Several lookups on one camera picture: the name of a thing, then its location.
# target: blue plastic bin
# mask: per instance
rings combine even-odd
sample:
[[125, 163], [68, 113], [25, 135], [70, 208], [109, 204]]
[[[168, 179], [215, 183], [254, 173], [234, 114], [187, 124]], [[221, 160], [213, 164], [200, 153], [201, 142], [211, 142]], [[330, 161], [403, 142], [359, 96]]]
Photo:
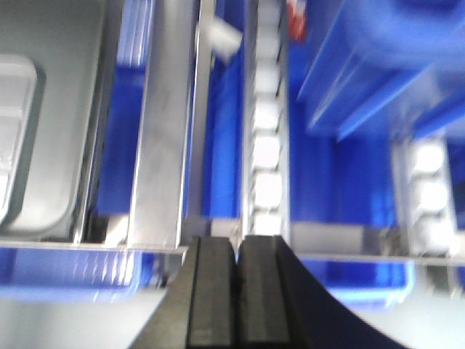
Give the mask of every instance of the blue plastic bin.
[[459, 121], [465, 1], [308, 1], [307, 11], [299, 99], [309, 133], [425, 137]]
[[142, 253], [0, 249], [0, 297], [117, 302], [140, 285]]
[[415, 284], [413, 262], [329, 262], [306, 259], [302, 263], [336, 299], [353, 308], [390, 308], [402, 302]]

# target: gray plastic tray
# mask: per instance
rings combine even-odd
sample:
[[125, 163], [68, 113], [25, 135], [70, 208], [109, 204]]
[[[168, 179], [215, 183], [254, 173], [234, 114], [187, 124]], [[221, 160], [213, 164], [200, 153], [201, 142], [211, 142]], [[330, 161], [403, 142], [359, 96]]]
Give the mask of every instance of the gray plastic tray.
[[0, 222], [8, 212], [36, 82], [30, 60], [0, 55]]
[[0, 55], [37, 71], [3, 236], [68, 236], [105, 19], [103, 0], [0, 0]]

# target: red object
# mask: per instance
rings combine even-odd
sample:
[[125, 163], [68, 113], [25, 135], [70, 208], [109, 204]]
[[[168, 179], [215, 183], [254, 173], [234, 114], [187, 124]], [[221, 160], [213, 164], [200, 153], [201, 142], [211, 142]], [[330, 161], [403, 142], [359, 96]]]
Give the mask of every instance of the red object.
[[302, 0], [288, 0], [288, 29], [290, 40], [304, 41], [307, 34], [305, 15], [306, 2]]

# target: black plastic piece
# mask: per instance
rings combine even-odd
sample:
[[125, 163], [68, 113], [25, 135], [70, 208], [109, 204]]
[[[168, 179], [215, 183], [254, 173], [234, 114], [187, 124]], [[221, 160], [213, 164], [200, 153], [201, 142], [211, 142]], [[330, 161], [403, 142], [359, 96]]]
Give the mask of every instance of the black plastic piece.
[[240, 246], [242, 348], [291, 347], [274, 243], [272, 237], [248, 236]]
[[194, 238], [131, 348], [404, 347], [335, 300], [281, 237], [249, 236], [237, 270], [227, 239]]
[[201, 238], [190, 313], [189, 348], [235, 344], [235, 260], [227, 238]]
[[200, 239], [194, 238], [165, 298], [130, 348], [185, 349]]
[[275, 237], [289, 329], [295, 348], [404, 348], [335, 300], [281, 237]]

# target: white plastic part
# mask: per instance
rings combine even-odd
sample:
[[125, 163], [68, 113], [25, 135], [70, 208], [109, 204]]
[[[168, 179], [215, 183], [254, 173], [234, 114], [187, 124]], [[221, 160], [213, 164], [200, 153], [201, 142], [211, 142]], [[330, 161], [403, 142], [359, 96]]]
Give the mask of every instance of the white plastic part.
[[260, 169], [274, 169], [278, 165], [281, 144], [278, 136], [256, 136], [252, 166]]
[[277, 60], [280, 50], [280, 37], [275, 28], [261, 25], [256, 31], [256, 59]]
[[259, 173], [255, 176], [255, 206], [274, 209], [281, 203], [283, 181], [278, 173]]
[[227, 64], [238, 52], [242, 33], [221, 18], [202, 20], [200, 30], [204, 31], [212, 51], [224, 63]]
[[445, 149], [436, 142], [420, 142], [413, 146], [411, 169], [415, 175], [434, 174], [445, 161]]
[[259, 0], [257, 15], [259, 25], [272, 25], [277, 28], [281, 18], [280, 1]]
[[273, 61], [260, 60], [255, 68], [255, 93], [273, 94], [278, 92], [280, 69]]
[[413, 195], [420, 213], [438, 213], [448, 205], [449, 192], [441, 180], [420, 179], [415, 181]]
[[0, 55], [0, 222], [8, 212], [36, 82], [30, 60]]
[[254, 131], [275, 131], [278, 128], [280, 107], [272, 98], [258, 98], [255, 103]]
[[273, 236], [280, 235], [281, 232], [281, 217], [272, 213], [258, 213], [254, 220], [254, 234]]
[[418, 223], [418, 237], [425, 252], [443, 254], [454, 250], [453, 223], [441, 217], [422, 217]]

